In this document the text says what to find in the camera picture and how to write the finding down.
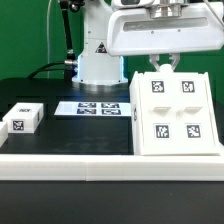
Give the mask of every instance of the green background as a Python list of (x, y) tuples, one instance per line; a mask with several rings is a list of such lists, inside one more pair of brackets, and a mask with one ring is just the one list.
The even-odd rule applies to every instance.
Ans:
[[(47, 64), (47, 8), (48, 0), (12, 1), (1, 6), (0, 13), (0, 79), (26, 77)], [(83, 13), (69, 13), (73, 47), (78, 55), (83, 46)], [(50, 11), (50, 61), (62, 61), (66, 56), (63, 21), (57, 0)], [(153, 71), (148, 56), (126, 58), (126, 76), (131, 79), (134, 71)], [(161, 62), (168, 62), (162, 56)], [(218, 52), (182, 54), (177, 72), (208, 72), (213, 97), (224, 104), (224, 48)], [(51, 77), (62, 78), (54, 72)]]

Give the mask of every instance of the white cube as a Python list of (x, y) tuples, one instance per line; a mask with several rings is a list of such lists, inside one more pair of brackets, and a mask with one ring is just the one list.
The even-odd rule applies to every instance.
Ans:
[(8, 128), (6, 122), (0, 122), (0, 147), (8, 138)]
[(17, 103), (4, 117), (9, 133), (34, 133), (43, 118), (42, 103)]

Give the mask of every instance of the sticker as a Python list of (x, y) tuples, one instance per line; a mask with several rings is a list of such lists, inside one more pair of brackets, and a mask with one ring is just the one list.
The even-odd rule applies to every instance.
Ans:
[(164, 82), (163, 81), (152, 81), (152, 92), (153, 93), (164, 93)]
[(188, 138), (201, 138), (200, 125), (187, 125)]
[(96, 49), (95, 53), (107, 54), (107, 50), (106, 50), (103, 42), (100, 43), (100, 46)]
[(61, 101), (55, 115), (68, 116), (121, 116), (131, 117), (130, 103), (120, 102), (65, 102)]
[(193, 81), (182, 81), (182, 90), (184, 93), (194, 93), (194, 82)]
[(169, 125), (155, 125), (156, 138), (170, 138)]
[(86, 114), (86, 115), (96, 114), (96, 109), (78, 109), (77, 114)]
[(12, 121), (12, 127), (14, 131), (24, 131), (24, 121)]
[(102, 108), (120, 108), (118, 103), (101, 103)]
[(96, 103), (79, 103), (78, 107), (95, 108)]
[(27, 113), (27, 112), (31, 112), (31, 109), (19, 109), (19, 112)]
[(136, 107), (134, 109), (134, 121), (137, 121), (137, 109), (136, 109)]
[(102, 115), (121, 115), (121, 111), (116, 109), (102, 109)]

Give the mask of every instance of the black table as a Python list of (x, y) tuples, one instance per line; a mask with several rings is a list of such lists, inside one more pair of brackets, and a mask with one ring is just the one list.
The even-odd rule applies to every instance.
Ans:
[(44, 103), (44, 118), (35, 134), (9, 134), (0, 153), (132, 155), (130, 117), (55, 116), (59, 101), (129, 102), (128, 89), (81, 91), (70, 82), (6, 79), (0, 82), (0, 118), (17, 102)]
[[(0, 117), (16, 102), (42, 102), (45, 116), (34, 135), (10, 134), (1, 153), (132, 156), (130, 118), (57, 118), (60, 100), (129, 102), (129, 94), (78, 91), (62, 80), (2, 80)], [(215, 108), (222, 140), (223, 108)], [(214, 181), (0, 182), (2, 224), (222, 224), (223, 204), (224, 184)]]

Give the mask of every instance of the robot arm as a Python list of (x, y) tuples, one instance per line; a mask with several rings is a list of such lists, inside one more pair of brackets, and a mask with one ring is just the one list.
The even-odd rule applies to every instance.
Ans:
[(140, 8), (121, 6), (122, 1), (114, 0), (118, 10), (108, 27), (112, 56), (152, 55), (155, 62), (159, 54), (174, 54), (176, 60), (182, 52), (219, 50), (224, 45), (222, 2), (210, 3), (210, 9), (185, 0), (149, 1), (151, 5)]

